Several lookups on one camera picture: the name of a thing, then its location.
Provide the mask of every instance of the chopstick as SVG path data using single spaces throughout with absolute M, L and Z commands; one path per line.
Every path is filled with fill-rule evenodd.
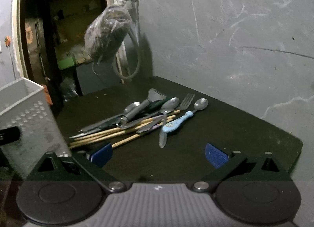
M 172 111 L 171 113 L 169 113 L 169 115 L 176 115 L 176 114 L 178 114 L 178 113 L 180 113 L 180 110 Z M 147 124 L 148 122 L 151 122 L 151 121 L 153 121 L 153 120 L 154 120 L 153 117 L 152 117 L 152 118 L 145 119 L 145 120 L 141 121 L 141 122 L 139 123 L 139 125 L 140 125 L 140 124 L 144 124 L 144 123 Z M 112 128 L 112 129 L 109 129 L 109 130 L 104 130 L 104 131 L 96 132 L 96 133 L 93 133 L 93 134 L 90 134 L 90 135 L 86 135 L 86 136 L 83 136 L 83 137 L 80 137 L 80 138 L 76 138 L 76 139 L 74 139 L 74 141 L 83 142 L 83 140 L 85 141 L 85 139 L 88 139 L 88 138 L 94 138 L 94 139 L 96 139 L 96 138 L 99 138 L 100 136 L 109 135 L 109 134 L 112 134 L 112 133 L 115 133 L 115 132 L 121 131 L 121 130 L 124 130 L 124 129 L 121 129 L 121 128 L 119 128 L 119 127 L 117 127 L 117 128 Z
M 167 122 L 171 122 L 172 120 L 173 120 L 172 118 L 167 118 Z M 154 130 L 159 128 L 160 126 L 162 126 L 162 124 L 163 124 L 163 122 L 160 122 L 159 124 L 157 124 L 158 127 L 154 128 Z M 130 142 L 130 141 L 132 141 L 134 139 L 137 139 L 138 137 L 141 137 L 143 134 L 145 134 L 145 133 L 135 134 L 135 135 L 130 136 L 130 137 L 126 138 L 126 139 L 123 139 L 123 140 L 121 140 L 121 141 L 119 141 L 117 143 L 114 143 L 112 145 L 112 148 L 114 149 L 114 148 L 116 148 L 118 146 L 124 145 L 124 144 L 126 144 L 126 143 L 128 143 L 128 142 Z
M 175 115 L 167 117 L 167 120 L 168 119 L 172 119 L 172 118 L 175 118 Z M 109 134 L 109 135 L 106 135 L 106 136 L 105 135 L 100 135 L 100 136 L 97 136 L 96 138 L 87 138 L 87 139 L 84 139 L 84 140 L 72 142 L 72 143 L 70 143 L 69 148 L 72 149 L 72 148 L 75 148 L 75 147 L 88 145 L 88 144 L 92 144 L 92 143 L 95 143 L 95 142 L 103 141 L 103 140 L 106 140 L 106 139 L 115 138 L 115 137 L 118 137 L 118 136 L 121 136 L 121 135 L 124 135 L 124 134 L 127 134 L 127 133 L 131 133 L 131 132 L 134 132 L 134 131 L 142 128 L 143 126 L 147 125 L 147 123 L 150 123 L 152 121 L 153 120 L 151 120 L 149 122 L 146 122 L 146 123 L 143 123 L 141 125 L 138 125 L 136 127 L 132 127 L 132 128 L 126 129 L 126 130 L 123 130 L 123 129 L 119 128 L 121 131 L 118 131 L 116 133 L 112 133 L 112 134 Z

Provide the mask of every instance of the spoon with blue handle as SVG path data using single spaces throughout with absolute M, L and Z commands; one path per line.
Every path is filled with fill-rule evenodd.
M 193 111 L 187 111 L 184 116 L 181 116 L 180 118 L 165 124 L 162 127 L 162 131 L 165 133 L 169 133 L 176 130 L 187 118 L 192 117 L 196 111 L 203 110 L 207 106 L 208 106 L 208 100 L 206 98 L 198 99 L 194 103 Z

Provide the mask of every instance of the silver screw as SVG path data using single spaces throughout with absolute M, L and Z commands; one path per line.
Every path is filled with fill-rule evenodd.
M 108 185 L 109 189 L 113 190 L 113 191 L 119 191 L 119 190 L 122 190 L 124 188 L 124 184 L 122 182 L 119 182 L 119 181 L 114 181 L 114 182 L 111 182 L 109 185 Z
M 198 181 L 193 186 L 195 189 L 201 191 L 207 189 L 209 187 L 209 184 L 204 181 Z

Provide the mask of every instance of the table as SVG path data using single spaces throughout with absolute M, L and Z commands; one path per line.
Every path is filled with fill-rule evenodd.
M 57 117 L 59 128 L 66 138 L 75 135 L 81 127 L 122 112 L 131 102 L 143 101 L 150 88 L 181 100 L 187 93 L 194 93 L 194 101 L 207 98 L 209 105 L 196 112 L 178 132 L 170 134 L 163 149 L 158 146 L 159 130 L 114 149 L 112 159 L 103 169 L 120 180 L 199 180 L 214 170 L 205 158 L 205 146 L 209 142 L 230 152 L 240 150 L 250 156 L 270 151 L 288 172 L 301 153 L 302 142 L 291 134 L 245 111 L 160 77 L 71 99 Z M 89 150 L 95 146 L 99 144 L 78 149 Z

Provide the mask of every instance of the fork tines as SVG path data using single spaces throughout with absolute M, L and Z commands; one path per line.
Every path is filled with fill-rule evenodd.
M 193 98 L 194 98 L 195 94 L 192 93 L 188 93 L 185 98 L 183 99 L 183 101 L 181 102 L 180 106 L 177 108 L 178 110 L 186 110 L 189 105 L 191 104 Z

